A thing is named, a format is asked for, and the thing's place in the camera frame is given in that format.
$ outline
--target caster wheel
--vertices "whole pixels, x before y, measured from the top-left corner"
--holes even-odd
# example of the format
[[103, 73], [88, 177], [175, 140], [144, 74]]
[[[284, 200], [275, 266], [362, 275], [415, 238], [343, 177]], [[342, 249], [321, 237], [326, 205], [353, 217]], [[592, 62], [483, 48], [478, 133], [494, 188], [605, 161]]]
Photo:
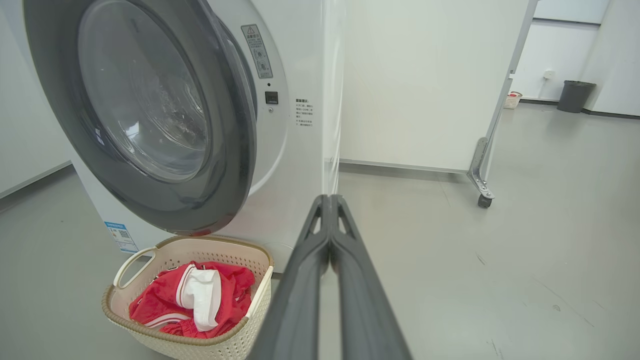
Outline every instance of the caster wheel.
[[491, 200], [493, 199], [487, 199], [486, 197], [480, 195], [480, 197], [478, 198], [478, 206], [483, 209], [486, 209], [489, 206], [491, 206]]

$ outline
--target small white basket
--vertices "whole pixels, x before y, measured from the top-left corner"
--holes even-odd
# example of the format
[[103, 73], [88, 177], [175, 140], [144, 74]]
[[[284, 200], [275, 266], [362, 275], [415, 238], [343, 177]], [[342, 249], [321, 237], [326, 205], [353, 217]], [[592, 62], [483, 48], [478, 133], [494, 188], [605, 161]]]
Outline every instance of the small white basket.
[[[152, 258], [131, 280], [121, 285], [120, 280], [129, 265], [142, 255]], [[244, 266], [253, 272], [255, 284], [251, 287], [251, 306], [233, 329], [212, 339], [194, 339], [166, 334], [129, 318], [129, 304], [158, 273], [190, 261], [217, 261]], [[258, 245], [218, 236], [177, 236], [131, 256], [118, 271], [113, 285], [104, 292], [102, 310], [111, 322], [127, 329], [140, 343], [174, 359], [244, 359], [271, 302], [272, 273], [273, 259]]]
[[504, 100], [504, 108], [505, 109], [515, 109], [522, 98], [522, 94], [519, 92], [512, 91], [507, 95], [507, 98]]

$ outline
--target gray floor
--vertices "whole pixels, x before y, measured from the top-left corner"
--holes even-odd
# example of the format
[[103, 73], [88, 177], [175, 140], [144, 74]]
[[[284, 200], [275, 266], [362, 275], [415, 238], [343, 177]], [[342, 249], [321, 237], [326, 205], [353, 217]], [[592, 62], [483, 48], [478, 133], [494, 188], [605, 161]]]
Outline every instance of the gray floor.
[[[640, 121], [505, 110], [490, 209], [466, 177], [349, 167], [345, 196], [416, 359], [637, 359]], [[164, 359], [102, 314], [126, 255], [69, 170], [0, 204], [1, 359]], [[321, 358], [340, 358], [337, 278]]]

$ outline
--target basket rim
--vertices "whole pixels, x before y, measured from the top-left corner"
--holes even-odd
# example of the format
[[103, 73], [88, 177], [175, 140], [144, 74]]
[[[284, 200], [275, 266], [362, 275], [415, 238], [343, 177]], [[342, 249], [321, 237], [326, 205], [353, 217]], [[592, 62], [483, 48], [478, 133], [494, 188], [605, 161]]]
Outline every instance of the basket rim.
[[[246, 247], [252, 247], [255, 248], [257, 250], [262, 251], [265, 255], [267, 255], [268, 259], [269, 259], [269, 266], [273, 266], [273, 258], [271, 257], [271, 254], [269, 254], [269, 252], [261, 247], [260, 245], [256, 245], [253, 243], [248, 243], [245, 241], [241, 241], [241, 240], [237, 240], [237, 239], [233, 239], [233, 238], [227, 238], [224, 236], [174, 236], [172, 238], [168, 238], [165, 241], [162, 241], [161, 243], [159, 243], [158, 245], [156, 245], [156, 247], [158, 249], [160, 249], [161, 247], [166, 246], [167, 244], [170, 244], [172, 242], [175, 241], [179, 241], [179, 240], [185, 240], [185, 239], [199, 239], [199, 240], [212, 240], [212, 241], [221, 241], [221, 242], [227, 242], [227, 243], [233, 243], [236, 245], [242, 245], [242, 246], [246, 246]], [[160, 339], [160, 340], [164, 340], [164, 341], [169, 341], [171, 343], [178, 343], [181, 345], [191, 345], [191, 346], [198, 346], [198, 347], [209, 347], [212, 345], [218, 345], [220, 343], [223, 343], [231, 338], [233, 338], [240, 330], [242, 330], [242, 328], [249, 322], [249, 318], [247, 316], [243, 317], [242, 320], [240, 320], [239, 323], [236, 324], [236, 326], [234, 326], [233, 328], [231, 328], [231, 330], [227, 331], [226, 333], [217, 336], [215, 338], [211, 338], [211, 339], [196, 339], [196, 338], [189, 338], [186, 336], [178, 336], [178, 335], [173, 335], [173, 334], [167, 334], [165, 332], [161, 332], [159, 330], [155, 330], [155, 329], [151, 329], [150, 327], [146, 327], [138, 322], [134, 322], [132, 320], [127, 320], [119, 315], [117, 315], [116, 313], [114, 313], [111, 310], [110, 307], [110, 303], [111, 303], [111, 298], [113, 297], [113, 294], [115, 292], [115, 286], [113, 286], [113, 284], [110, 284], [106, 290], [104, 291], [104, 294], [102, 296], [102, 312], [104, 312], [104, 314], [107, 316], [107, 318], [109, 318], [109, 320], [111, 320], [112, 322], [126, 328], [129, 331], [133, 331], [133, 332], [137, 332], [138, 334], [142, 334], [145, 336], [149, 336], [151, 338], [155, 338], [155, 339]]]

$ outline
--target washing machine door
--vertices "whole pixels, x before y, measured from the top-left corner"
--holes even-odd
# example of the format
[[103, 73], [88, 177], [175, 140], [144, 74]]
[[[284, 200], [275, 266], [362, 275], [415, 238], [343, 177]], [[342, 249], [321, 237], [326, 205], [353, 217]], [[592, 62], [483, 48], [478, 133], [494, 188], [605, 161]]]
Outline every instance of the washing machine door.
[[49, 103], [100, 182], [169, 232], [227, 225], [252, 182], [255, 91], [206, 2], [25, 0], [24, 14]]

